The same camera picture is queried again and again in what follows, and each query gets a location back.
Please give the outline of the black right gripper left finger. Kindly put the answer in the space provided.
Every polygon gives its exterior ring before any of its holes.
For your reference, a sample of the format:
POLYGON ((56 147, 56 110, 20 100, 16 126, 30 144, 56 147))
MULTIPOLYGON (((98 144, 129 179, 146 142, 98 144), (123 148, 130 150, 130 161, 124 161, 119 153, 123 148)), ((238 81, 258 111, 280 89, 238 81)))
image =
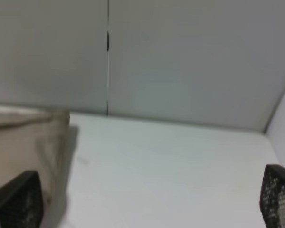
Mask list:
POLYGON ((39 228, 43 215, 37 171, 25 171, 0 187, 0 228, 39 228))

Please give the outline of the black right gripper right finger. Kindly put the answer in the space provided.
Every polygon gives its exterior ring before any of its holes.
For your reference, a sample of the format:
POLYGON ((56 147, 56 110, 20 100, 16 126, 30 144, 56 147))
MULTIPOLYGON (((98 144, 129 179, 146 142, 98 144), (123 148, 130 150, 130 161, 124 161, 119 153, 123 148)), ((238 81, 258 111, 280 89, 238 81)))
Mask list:
POLYGON ((259 206, 267 228, 285 228, 285 167, 266 165, 259 206))

